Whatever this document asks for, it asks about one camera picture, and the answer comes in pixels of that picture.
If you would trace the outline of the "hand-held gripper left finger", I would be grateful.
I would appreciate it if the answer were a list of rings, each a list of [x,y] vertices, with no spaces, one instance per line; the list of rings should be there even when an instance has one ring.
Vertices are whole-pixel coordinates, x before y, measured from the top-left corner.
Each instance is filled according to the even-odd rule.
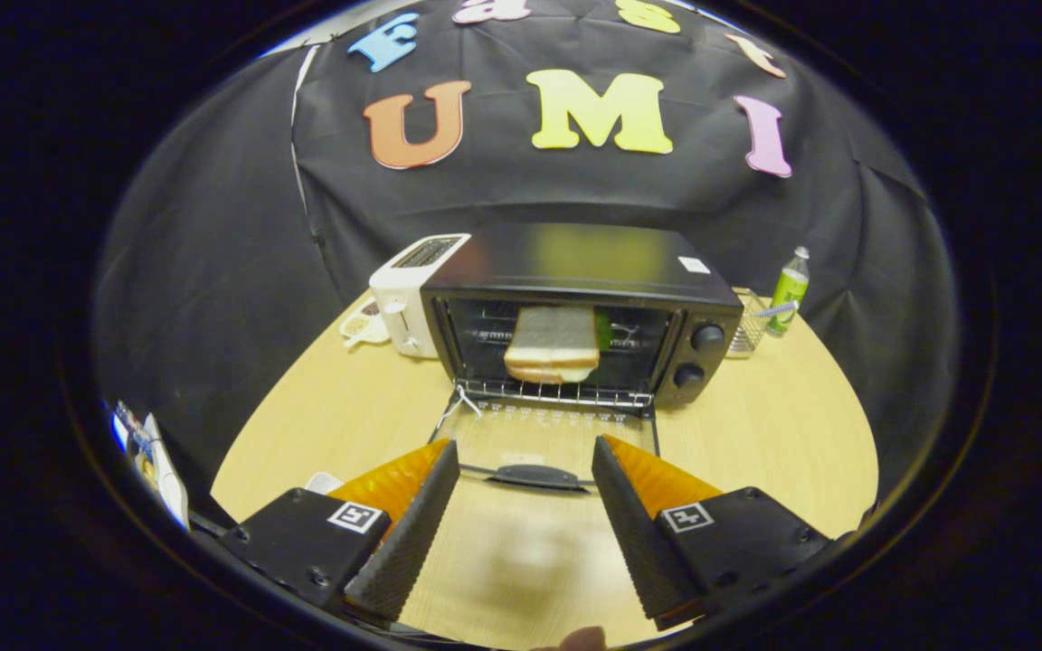
[[[438,439],[329,494],[290,489],[218,543],[316,609],[397,621],[458,474],[458,445]]]

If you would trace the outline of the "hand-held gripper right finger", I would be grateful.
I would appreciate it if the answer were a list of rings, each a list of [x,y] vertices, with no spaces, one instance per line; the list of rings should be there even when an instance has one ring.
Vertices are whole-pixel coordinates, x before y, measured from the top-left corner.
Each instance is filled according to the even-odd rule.
[[[592,477],[642,611],[658,629],[752,609],[834,540],[755,486],[723,491],[602,434]]]

